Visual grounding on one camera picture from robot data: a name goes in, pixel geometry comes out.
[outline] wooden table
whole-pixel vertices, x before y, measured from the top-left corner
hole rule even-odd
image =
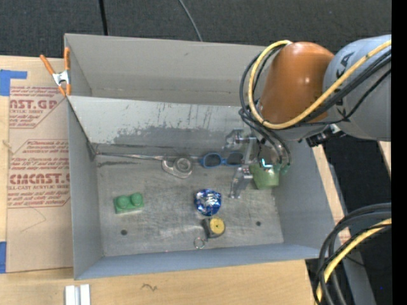
[[[38,58],[0,57],[0,68],[18,69]],[[62,60],[53,60],[63,69]],[[0,96],[0,241],[6,240],[8,104]],[[314,148],[329,206],[343,217],[322,147]],[[4,304],[63,304],[64,287],[90,284],[91,302],[101,304],[285,304],[314,303],[305,261],[285,261],[216,269],[75,281],[72,268],[0,274]]]

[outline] green lego brick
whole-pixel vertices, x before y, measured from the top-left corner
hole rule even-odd
[[[274,169],[261,168],[259,164],[251,164],[249,169],[253,175],[253,181],[259,190],[279,185],[280,172]]]
[[[118,196],[113,200],[113,203],[117,214],[140,210],[144,207],[144,200],[139,192],[127,196]]]

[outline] blue tape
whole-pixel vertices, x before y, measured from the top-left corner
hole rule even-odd
[[[10,96],[11,79],[27,79],[27,71],[0,69],[0,96]]]
[[[0,241],[0,273],[6,273],[6,242]]]

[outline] gray bin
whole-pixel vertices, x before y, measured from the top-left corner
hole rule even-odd
[[[195,163],[180,179],[159,160],[117,156],[225,153],[232,130],[250,133],[238,88],[262,46],[78,34],[65,42],[75,279],[318,256],[334,221],[305,142],[289,143],[294,162],[278,187],[252,183],[240,199],[228,197],[235,168]],[[205,233],[193,197],[203,188],[223,195],[226,231],[196,249]],[[116,214],[113,199],[134,192],[144,207]]]

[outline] blue foil wrapper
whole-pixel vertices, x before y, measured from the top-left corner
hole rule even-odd
[[[195,206],[205,216],[216,214],[221,208],[222,195],[210,189],[203,189],[195,195]]]

